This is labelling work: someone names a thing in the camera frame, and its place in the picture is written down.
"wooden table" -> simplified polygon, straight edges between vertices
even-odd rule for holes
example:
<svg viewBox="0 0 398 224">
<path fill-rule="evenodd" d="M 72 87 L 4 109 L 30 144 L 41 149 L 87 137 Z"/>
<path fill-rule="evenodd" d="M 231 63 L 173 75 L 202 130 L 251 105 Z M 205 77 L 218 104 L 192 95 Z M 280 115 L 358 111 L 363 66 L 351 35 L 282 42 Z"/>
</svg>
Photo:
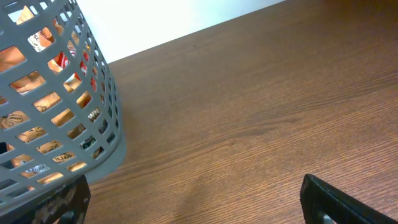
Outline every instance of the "wooden table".
<svg viewBox="0 0 398 224">
<path fill-rule="evenodd" d="M 397 1 L 287 0 L 110 66 L 127 154 L 87 223 L 303 223 L 307 173 L 398 219 Z"/>
</svg>

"black object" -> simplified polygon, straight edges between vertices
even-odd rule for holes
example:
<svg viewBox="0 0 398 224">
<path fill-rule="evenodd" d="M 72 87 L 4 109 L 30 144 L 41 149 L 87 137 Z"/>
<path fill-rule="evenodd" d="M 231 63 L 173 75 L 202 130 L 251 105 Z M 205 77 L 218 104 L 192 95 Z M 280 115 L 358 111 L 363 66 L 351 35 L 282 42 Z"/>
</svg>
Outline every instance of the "black object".
<svg viewBox="0 0 398 224">
<path fill-rule="evenodd" d="M 300 201 L 306 224 L 398 223 L 310 174 L 304 176 Z"/>
<path fill-rule="evenodd" d="M 0 217 L 0 223 L 83 223 L 90 189 L 83 175 L 69 184 L 63 184 L 27 202 Z"/>
</svg>

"laundry basket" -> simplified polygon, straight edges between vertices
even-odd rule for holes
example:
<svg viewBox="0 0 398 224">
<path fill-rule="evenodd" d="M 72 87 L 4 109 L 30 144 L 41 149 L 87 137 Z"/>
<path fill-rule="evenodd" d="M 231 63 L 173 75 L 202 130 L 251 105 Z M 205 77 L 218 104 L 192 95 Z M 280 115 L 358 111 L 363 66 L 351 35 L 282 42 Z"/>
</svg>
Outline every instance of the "laundry basket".
<svg viewBox="0 0 398 224">
<path fill-rule="evenodd" d="M 0 215 L 115 170 L 121 102 L 75 0 L 1 0 L 0 52 Z"/>
</svg>

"white wall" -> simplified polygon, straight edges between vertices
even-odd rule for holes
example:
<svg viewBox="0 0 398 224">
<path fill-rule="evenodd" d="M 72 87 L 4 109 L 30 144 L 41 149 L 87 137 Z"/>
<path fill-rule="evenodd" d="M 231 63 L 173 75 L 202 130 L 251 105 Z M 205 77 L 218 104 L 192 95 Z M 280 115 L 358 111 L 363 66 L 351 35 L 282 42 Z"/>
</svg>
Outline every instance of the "white wall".
<svg viewBox="0 0 398 224">
<path fill-rule="evenodd" d="M 77 1 L 109 63 L 283 0 Z"/>
</svg>

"gray plastic basket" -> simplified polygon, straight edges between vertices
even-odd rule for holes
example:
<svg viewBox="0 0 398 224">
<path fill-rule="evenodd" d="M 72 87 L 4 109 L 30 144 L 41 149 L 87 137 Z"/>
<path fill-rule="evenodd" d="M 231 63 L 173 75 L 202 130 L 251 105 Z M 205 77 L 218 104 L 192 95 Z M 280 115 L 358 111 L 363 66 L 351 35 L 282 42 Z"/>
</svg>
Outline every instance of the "gray plastic basket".
<svg viewBox="0 0 398 224">
<path fill-rule="evenodd" d="M 17 25 L 12 15 L 24 6 L 30 8 L 34 17 Z M 54 21 L 64 28 L 61 34 Z M 44 27 L 55 41 L 38 50 L 29 38 Z M 72 42 L 74 55 L 68 48 L 72 32 L 79 37 L 78 44 Z M 82 174 L 88 182 L 99 179 L 115 170 L 126 153 L 114 78 L 75 0 L 1 0 L 0 51 L 13 46 L 25 60 L 0 72 L 0 122 L 8 122 L 0 128 L 0 146 L 7 145 L 7 150 L 0 152 L 0 215 Z M 69 64 L 54 74 L 48 62 L 60 52 Z M 41 75 L 45 82 L 23 94 L 17 92 L 12 83 L 30 78 L 32 72 Z M 81 83 L 70 92 L 64 84 L 73 74 L 78 75 Z M 60 99 L 51 107 L 37 106 L 35 102 L 49 94 Z M 89 94 L 91 99 L 81 108 L 77 101 L 83 94 Z M 53 119 L 66 109 L 73 113 L 73 118 L 57 126 Z M 85 130 L 72 138 L 70 131 L 76 127 Z M 36 134 L 35 131 L 34 139 L 22 138 Z M 40 151 L 40 147 L 46 146 L 52 147 Z"/>
</svg>

